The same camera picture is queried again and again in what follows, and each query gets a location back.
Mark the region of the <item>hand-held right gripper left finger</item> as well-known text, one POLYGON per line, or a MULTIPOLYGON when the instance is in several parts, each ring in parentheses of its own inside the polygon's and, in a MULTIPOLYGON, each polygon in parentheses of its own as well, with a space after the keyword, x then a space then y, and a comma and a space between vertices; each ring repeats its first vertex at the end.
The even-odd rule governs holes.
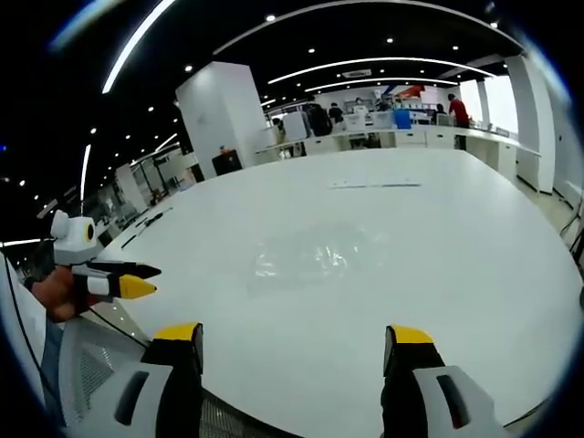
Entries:
POLYGON ((203 326, 173 325, 141 345, 92 321, 63 334, 68 437, 197 437, 203 411, 203 326))

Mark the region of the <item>person's left hand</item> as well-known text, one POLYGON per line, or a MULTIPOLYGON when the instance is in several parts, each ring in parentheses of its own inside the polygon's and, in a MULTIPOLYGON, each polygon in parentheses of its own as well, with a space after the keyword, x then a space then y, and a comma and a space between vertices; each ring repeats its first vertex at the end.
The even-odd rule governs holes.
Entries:
POLYGON ((57 266, 45 279, 32 284, 32 294, 54 323, 66 322, 99 302, 97 297, 78 292, 71 271, 57 266))

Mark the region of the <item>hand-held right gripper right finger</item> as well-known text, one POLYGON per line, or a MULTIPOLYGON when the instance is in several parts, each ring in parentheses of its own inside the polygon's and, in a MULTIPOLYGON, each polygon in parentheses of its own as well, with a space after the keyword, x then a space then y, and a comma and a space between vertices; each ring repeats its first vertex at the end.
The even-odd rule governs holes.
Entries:
POLYGON ((385 331, 383 437, 506 437, 491 397, 417 328, 385 331))

